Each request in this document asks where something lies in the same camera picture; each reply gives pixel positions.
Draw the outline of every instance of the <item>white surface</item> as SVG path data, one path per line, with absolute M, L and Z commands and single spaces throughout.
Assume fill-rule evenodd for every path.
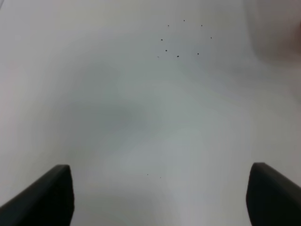
M 254 161 L 301 184 L 300 15 L 292 0 L 6 0 L 0 203 L 67 163 L 73 226 L 249 226 Z

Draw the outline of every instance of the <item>black plastic piece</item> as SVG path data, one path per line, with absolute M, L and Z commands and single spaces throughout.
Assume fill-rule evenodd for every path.
M 0 226 L 69 226 L 73 212 L 70 167 L 57 165 L 0 208 Z
M 246 205 L 252 226 L 300 226 L 301 188 L 265 163 L 254 163 Z

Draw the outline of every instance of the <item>white wall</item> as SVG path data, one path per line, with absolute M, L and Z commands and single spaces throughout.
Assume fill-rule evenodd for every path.
M 301 185 L 300 9 L 6 0 L 0 203 L 67 163 L 73 226 L 249 226 L 254 161 Z

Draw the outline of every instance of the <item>blurry object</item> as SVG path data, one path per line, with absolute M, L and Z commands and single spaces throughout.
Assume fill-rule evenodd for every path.
M 301 63 L 301 1 L 243 0 L 251 45 L 270 64 Z
M 69 226 L 73 212 L 70 167 L 57 165 L 0 208 L 0 225 Z
M 301 188 L 265 163 L 254 163 L 246 205 L 252 226 L 301 225 Z

